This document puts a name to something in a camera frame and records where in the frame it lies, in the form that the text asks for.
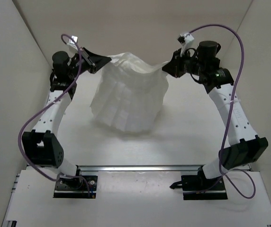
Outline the white pleated skirt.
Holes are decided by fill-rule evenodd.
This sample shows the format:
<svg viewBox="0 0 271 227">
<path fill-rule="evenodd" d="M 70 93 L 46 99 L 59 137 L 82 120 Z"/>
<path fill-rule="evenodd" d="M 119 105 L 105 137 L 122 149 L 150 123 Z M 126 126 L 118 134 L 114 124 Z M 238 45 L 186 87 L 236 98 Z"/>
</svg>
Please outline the white pleated skirt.
<svg viewBox="0 0 271 227">
<path fill-rule="evenodd" d="M 169 87 L 166 63 L 150 65 L 130 52 L 110 58 L 90 105 L 94 120 L 121 132 L 150 131 Z"/>
</svg>

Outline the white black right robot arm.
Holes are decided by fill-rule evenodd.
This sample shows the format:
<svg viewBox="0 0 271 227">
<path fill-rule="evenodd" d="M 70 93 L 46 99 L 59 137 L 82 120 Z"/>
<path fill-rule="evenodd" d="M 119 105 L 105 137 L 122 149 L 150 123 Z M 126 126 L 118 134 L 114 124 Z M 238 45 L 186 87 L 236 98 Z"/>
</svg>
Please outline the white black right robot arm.
<svg viewBox="0 0 271 227">
<path fill-rule="evenodd" d="M 265 137 L 259 137 L 249 123 L 233 90 L 235 81 L 230 71 L 220 67 L 220 59 L 216 55 L 221 45 L 214 41 L 202 41 L 191 54 L 192 43 L 183 41 L 181 44 L 182 47 L 173 53 L 172 59 L 162 70 L 175 78 L 186 73 L 192 77 L 198 76 L 195 82 L 204 86 L 228 130 L 226 140 L 229 147 L 199 170 L 196 183 L 205 190 L 222 173 L 256 162 L 268 147 L 268 141 Z"/>
</svg>

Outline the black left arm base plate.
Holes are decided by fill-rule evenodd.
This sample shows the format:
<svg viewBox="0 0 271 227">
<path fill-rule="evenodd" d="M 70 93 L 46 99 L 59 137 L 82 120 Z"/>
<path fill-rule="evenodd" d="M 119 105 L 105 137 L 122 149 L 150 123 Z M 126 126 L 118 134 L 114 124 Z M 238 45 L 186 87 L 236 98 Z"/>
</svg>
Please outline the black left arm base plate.
<svg viewBox="0 0 271 227">
<path fill-rule="evenodd" d="M 83 175 L 89 188 L 80 179 L 69 179 L 61 177 L 54 187 L 54 198 L 65 199 L 95 199 L 97 194 L 98 176 Z"/>
</svg>

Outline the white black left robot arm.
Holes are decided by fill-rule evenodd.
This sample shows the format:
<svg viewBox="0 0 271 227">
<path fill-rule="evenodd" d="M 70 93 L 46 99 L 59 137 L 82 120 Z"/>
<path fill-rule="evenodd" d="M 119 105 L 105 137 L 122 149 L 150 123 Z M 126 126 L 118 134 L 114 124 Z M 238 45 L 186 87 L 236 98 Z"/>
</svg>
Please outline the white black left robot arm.
<svg viewBox="0 0 271 227">
<path fill-rule="evenodd" d="M 73 57 L 65 51 L 58 51 L 53 54 L 52 61 L 47 103 L 33 129 L 22 133 L 21 142 L 30 165 L 52 168 L 57 174 L 63 174 L 72 188 L 78 188 L 83 176 L 77 165 L 64 158 L 64 149 L 57 139 L 58 129 L 74 97 L 78 76 L 86 71 L 98 72 L 111 58 L 81 48 L 81 52 Z"/>
</svg>

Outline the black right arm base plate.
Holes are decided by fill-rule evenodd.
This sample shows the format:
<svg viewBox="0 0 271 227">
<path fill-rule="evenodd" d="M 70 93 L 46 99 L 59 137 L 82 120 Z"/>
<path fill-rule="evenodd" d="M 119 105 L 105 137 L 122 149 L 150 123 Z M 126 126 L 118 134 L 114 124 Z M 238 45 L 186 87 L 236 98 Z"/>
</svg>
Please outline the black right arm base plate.
<svg viewBox="0 0 271 227">
<path fill-rule="evenodd" d="M 185 201 L 227 200 L 223 178 L 203 180 L 197 175 L 182 175 L 171 189 L 182 189 Z"/>
</svg>

